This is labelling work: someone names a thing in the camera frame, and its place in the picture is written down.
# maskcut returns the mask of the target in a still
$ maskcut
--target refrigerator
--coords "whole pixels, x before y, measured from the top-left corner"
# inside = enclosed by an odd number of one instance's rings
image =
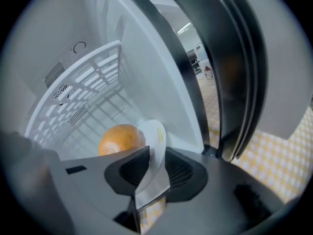
[[[313,94],[301,25],[282,0],[172,1],[213,69],[217,150],[192,65],[153,0],[32,0],[12,28],[0,60],[4,168],[47,229],[140,232],[138,210],[161,196],[166,212],[148,234],[241,233],[284,207],[229,162],[255,130],[288,139],[299,125]],[[153,193],[138,193],[150,148],[98,157],[97,145],[114,125],[150,119],[164,125],[167,148]]]

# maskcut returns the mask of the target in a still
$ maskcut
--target tiled floor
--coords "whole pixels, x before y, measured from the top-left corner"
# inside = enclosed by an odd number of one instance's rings
[[[218,148],[219,111],[215,86],[198,79],[207,112],[211,145]],[[256,131],[240,159],[233,164],[261,181],[284,202],[299,196],[313,173],[313,111],[308,108],[288,140]]]

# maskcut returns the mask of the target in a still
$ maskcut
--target white plastic shelf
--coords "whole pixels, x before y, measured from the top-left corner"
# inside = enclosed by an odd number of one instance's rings
[[[50,147],[89,109],[88,102],[118,80],[120,41],[84,56],[62,73],[46,91],[25,136]]]
[[[83,114],[58,140],[57,150],[61,160],[97,156],[97,147],[103,133],[117,124],[138,126],[145,119],[128,98],[118,81],[104,94],[92,101]]]

